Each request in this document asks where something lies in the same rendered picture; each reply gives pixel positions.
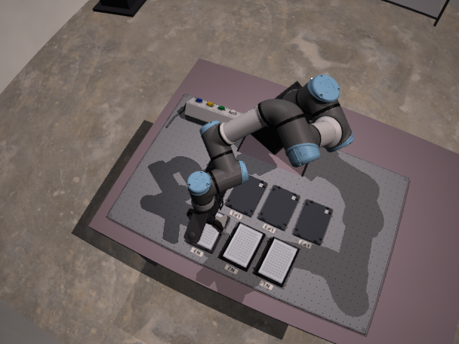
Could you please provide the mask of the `grey control panel with coloured buttons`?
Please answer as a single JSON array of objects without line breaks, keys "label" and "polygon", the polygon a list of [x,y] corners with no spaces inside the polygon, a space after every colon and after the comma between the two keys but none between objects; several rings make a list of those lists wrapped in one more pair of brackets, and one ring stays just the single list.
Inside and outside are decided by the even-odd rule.
[{"label": "grey control panel with coloured buttons", "polygon": [[210,121],[218,120],[221,123],[228,122],[243,113],[237,112],[233,109],[228,109],[224,106],[193,97],[191,100],[185,103],[183,110],[177,113],[166,125],[174,120],[176,116],[185,110],[186,120],[195,122],[196,124],[205,125]]}]

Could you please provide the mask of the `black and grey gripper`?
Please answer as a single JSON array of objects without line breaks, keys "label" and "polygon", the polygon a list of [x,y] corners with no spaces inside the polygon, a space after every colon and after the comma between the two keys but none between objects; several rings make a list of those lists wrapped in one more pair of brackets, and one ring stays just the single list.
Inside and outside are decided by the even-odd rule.
[{"label": "black and grey gripper", "polygon": [[[191,203],[192,203],[192,200],[191,200]],[[204,210],[204,211],[197,210],[194,207],[193,203],[192,203],[192,206],[193,206],[193,209],[190,208],[186,213],[189,219],[192,216],[193,210],[195,210],[198,213],[209,213],[210,212],[210,215],[207,220],[207,224],[212,225],[212,227],[215,228],[221,235],[226,235],[226,230],[224,226],[226,224],[227,215],[224,214],[222,217],[216,216],[219,208],[221,210],[223,207],[223,199],[221,197],[219,197],[217,194],[214,195],[214,205],[209,210]]]}]

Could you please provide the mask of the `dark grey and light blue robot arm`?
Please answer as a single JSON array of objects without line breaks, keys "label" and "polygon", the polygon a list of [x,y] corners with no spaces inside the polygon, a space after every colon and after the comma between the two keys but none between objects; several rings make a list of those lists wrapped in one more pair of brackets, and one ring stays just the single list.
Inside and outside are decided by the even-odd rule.
[{"label": "dark grey and light blue robot arm", "polygon": [[[331,76],[317,75],[282,99],[264,100],[227,123],[212,121],[201,127],[201,138],[214,170],[189,175],[187,188],[194,207],[209,210],[214,205],[214,195],[248,181],[247,167],[244,161],[236,160],[231,145],[263,127],[275,125],[293,167],[318,159],[320,147],[334,152],[351,144],[354,136],[339,96],[340,87]],[[315,123],[308,124],[313,119]],[[210,212],[193,211],[184,238],[197,244],[209,215]]]}]

